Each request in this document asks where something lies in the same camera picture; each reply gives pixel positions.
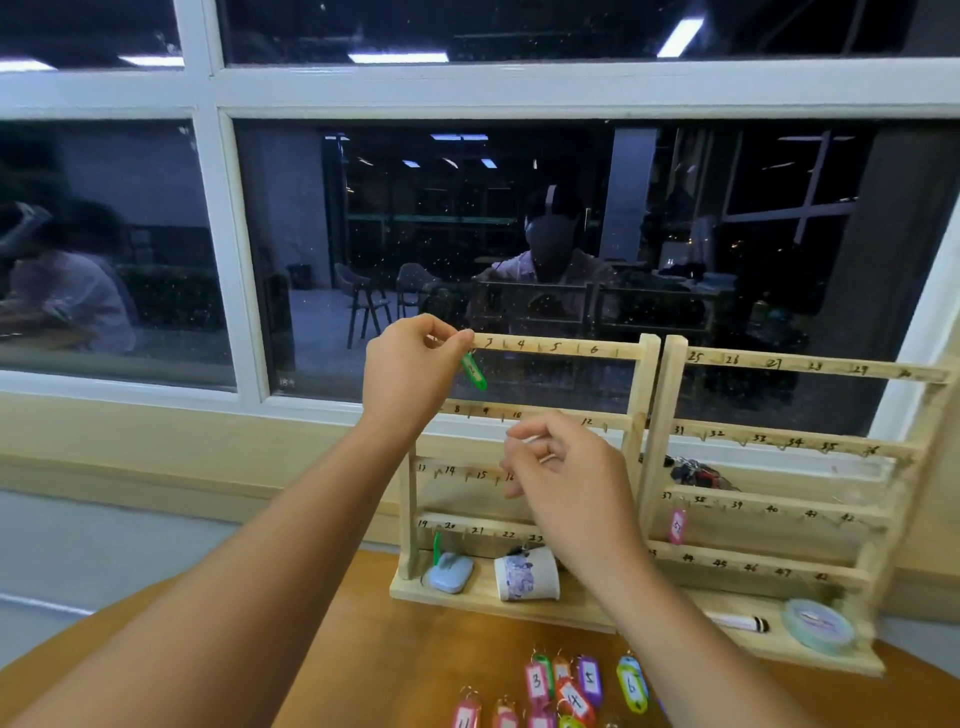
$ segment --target white window frame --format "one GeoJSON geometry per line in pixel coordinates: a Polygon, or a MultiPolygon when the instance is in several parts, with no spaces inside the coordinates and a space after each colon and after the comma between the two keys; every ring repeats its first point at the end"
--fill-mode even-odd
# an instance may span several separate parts
{"type": "MultiPolygon", "coordinates": [[[[272,395],[232,120],[958,119],[960,58],[225,67],[215,0],[173,0],[184,68],[0,74],[0,119],[191,119],[237,391],[0,371],[0,391],[353,425],[353,402],[272,395]]],[[[960,202],[899,361],[934,363],[960,312],[960,202]]],[[[901,439],[919,404],[890,382],[872,437],[901,439]]],[[[427,431],[499,439],[496,421],[438,415],[427,431]]],[[[717,464],[821,473],[815,452],[676,438],[717,464]]],[[[840,474],[879,465],[851,458],[840,474]]]]}

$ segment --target glass pane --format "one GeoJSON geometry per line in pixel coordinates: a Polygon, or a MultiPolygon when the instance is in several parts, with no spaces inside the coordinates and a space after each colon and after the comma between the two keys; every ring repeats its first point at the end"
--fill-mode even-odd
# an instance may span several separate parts
{"type": "MultiPolygon", "coordinates": [[[[500,332],[652,332],[895,358],[960,187],[955,126],[846,123],[870,163],[833,156],[821,185],[866,166],[869,200],[844,214],[812,205],[726,221],[741,137],[799,155],[841,133],[829,122],[804,129],[814,142],[778,142],[796,125],[776,122],[235,124],[274,391],[331,400],[360,399],[366,342],[417,312],[475,328],[480,350],[483,334],[500,332]]],[[[759,173],[736,184],[742,199],[769,186],[759,173]]],[[[623,362],[483,351],[478,361],[487,400],[626,408],[623,362]]],[[[682,413],[863,434],[879,399],[863,382],[827,385],[837,377],[736,374],[688,381],[682,413]]],[[[479,392],[462,380],[455,396],[479,392]]]]}
{"type": "Polygon", "coordinates": [[[0,367],[234,388],[190,122],[0,124],[0,367]]]}
{"type": "Polygon", "coordinates": [[[7,0],[0,7],[0,72],[182,66],[172,0],[7,0]]]}
{"type": "Polygon", "coordinates": [[[219,0],[230,63],[955,56],[951,0],[219,0]]]}

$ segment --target person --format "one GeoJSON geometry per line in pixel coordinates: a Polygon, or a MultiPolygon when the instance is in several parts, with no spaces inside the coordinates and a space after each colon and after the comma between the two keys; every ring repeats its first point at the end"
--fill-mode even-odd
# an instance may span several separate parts
{"type": "MultiPolygon", "coordinates": [[[[469,329],[427,314],[387,327],[367,346],[357,425],[12,726],[269,726],[387,483],[472,343],[469,329]],[[433,349],[428,334],[445,341],[433,349]]],[[[674,726],[815,725],[654,566],[618,450],[554,411],[509,430],[502,465],[516,474],[511,495],[527,497],[546,542],[616,623],[674,726]]]]}
{"type": "Polygon", "coordinates": [[[122,283],[103,260],[65,250],[62,224],[26,203],[0,208],[0,257],[15,260],[0,301],[0,334],[74,328],[74,349],[129,353],[135,344],[122,283]]]}

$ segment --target floor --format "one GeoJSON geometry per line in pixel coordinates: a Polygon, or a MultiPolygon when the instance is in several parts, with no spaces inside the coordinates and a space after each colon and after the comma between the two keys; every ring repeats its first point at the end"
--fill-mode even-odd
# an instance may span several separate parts
{"type": "MultiPolygon", "coordinates": [[[[101,609],[183,571],[236,527],[0,490],[0,667],[80,618],[3,595],[101,609]]],[[[960,625],[885,619],[880,636],[960,677],[960,625]]]]}

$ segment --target yellow key tag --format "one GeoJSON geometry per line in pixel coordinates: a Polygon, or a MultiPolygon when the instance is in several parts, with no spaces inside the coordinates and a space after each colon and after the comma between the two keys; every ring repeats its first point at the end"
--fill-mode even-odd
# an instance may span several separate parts
{"type": "Polygon", "coordinates": [[[646,713],[649,707],[647,697],[650,693],[643,680],[640,663],[630,655],[621,657],[616,666],[616,678],[620,681],[620,689],[623,691],[624,700],[627,701],[627,707],[634,713],[646,713]]]}

